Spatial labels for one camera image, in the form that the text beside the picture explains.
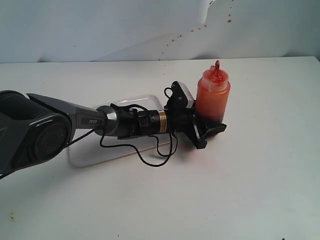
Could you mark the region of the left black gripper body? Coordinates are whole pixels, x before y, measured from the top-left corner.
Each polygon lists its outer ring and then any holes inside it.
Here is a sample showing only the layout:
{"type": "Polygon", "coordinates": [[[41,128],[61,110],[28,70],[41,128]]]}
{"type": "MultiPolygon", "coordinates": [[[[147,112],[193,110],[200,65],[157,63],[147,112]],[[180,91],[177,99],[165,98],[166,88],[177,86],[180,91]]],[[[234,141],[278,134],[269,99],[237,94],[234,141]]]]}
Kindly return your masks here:
{"type": "Polygon", "coordinates": [[[205,124],[196,114],[194,100],[170,97],[164,108],[173,132],[183,133],[198,150],[207,146],[205,124]]]}

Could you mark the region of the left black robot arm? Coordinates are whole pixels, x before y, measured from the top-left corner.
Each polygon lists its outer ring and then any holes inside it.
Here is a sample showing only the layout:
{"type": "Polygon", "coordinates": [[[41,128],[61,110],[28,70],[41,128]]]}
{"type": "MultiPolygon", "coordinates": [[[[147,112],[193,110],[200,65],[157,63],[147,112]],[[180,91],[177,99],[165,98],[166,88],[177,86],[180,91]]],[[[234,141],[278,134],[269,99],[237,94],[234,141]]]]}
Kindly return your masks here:
{"type": "Polygon", "coordinates": [[[201,118],[193,106],[184,107],[172,95],[163,110],[139,104],[103,105],[97,109],[43,95],[4,90],[0,93],[0,176],[43,164],[76,143],[75,131],[85,129],[101,138],[130,140],[168,134],[168,160],[176,151],[176,133],[183,133],[197,149],[222,133],[224,123],[201,118]]]}

